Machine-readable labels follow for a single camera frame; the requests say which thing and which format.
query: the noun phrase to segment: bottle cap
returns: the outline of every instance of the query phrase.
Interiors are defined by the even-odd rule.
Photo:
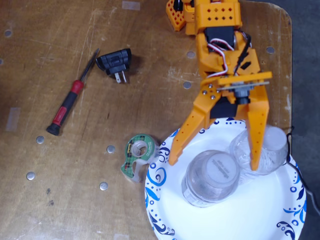
[[[279,151],[287,143],[287,136],[284,131],[276,126],[265,128],[263,147],[270,151]]]
[[[229,154],[220,152],[211,156],[206,163],[210,185],[215,188],[227,188],[238,179],[240,170],[236,160]]]

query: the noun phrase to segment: black wire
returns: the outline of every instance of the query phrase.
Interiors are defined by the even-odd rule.
[[[305,189],[305,192],[310,195],[311,200],[312,200],[312,205],[313,205],[315,211],[316,211],[316,212],[319,214],[319,216],[320,216],[320,208],[319,208],[319,205],[318,205],[318,203],[317,203],[316,196],[315,196],[314,193],[309,189],[309,187],[308,187],[308,185],[306,184],[305,180],[302,178],[302,175],[301,175],[299,169],[290,162],[290,152],[291,152],[291,148],[290,148],[289,136],[292,137],[292,133],[291,133],[291,132],[289,132],[289,133],[286,135],[286,143],[287,143],[287,145],[288,145],[288,153],[287,153],[287,155],[286,155],[285,161],[286,161],[286,163],[287,163],[290,167],[294,168],[295,171],[298,173],[298,175],[299,175],[299,177],[300,177],[300,180],[301,180],[301,183],[302,183],[302,185],[303,185],[303,187],[304,187],[304,189]]]
[[[250,43],[251,43],[251,36],[247,33],[244,33],[246,35],[246,43],[245,46],[238,58],[238,62],[236,63],[236,66],[234,68],[234,75],[236,75],[238,68],[240,67],[241,63],[244,61],[245,57],[248,55],[248,49],[250,47]]]

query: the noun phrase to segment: red screwdriver handle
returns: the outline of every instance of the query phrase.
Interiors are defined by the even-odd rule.
[[[68,113],[70,112],[72,106],[74,105],[78,94],[84,88],[84,83],[79,80],[75,80],[73,82],[72,88],[66,98],[64,99],[61,107],[59,108],[58,112],[56,113],[52,123],[50,126],[47,127],[46,131],[50,134],[55,136],[59,135],[60,128],[63,125],[64,121],[66,120]]]

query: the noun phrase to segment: gray floor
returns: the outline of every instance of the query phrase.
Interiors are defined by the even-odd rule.
[[[261,0],[285,9],[292,19],[292,156],[320,203],[320,1]],[[307,214],[300,240],[320,239],[320,216],[307,198]]]

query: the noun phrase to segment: screwdriver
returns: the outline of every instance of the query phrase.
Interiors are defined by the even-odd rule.
[[[98,52],[99,52],[99,48],[95,51],[92,58],[88,62],[86,68],[84,69],[84,71],[80,77],[80,80],[75,80],[73,82],[73,85],[72,85],[70,92],[68,93],[68,95],[64,99],[64,101],[63,101],[61,107],[59,108],[58,112],[56,113],[51,125],[46,128],[46,131],[48,133],[53,134],[55,136],[59,135],[61,126],[63,125],[64,121],[66,120],[68,113],[70,112],[72,106],[74,105],[74,103],[77,99],[77,96],[79,95],[81,90],[84,88],[84,85],[85,85],[84,80],[86,78],[88,71],[93,66],[95,59],[98,55]]]

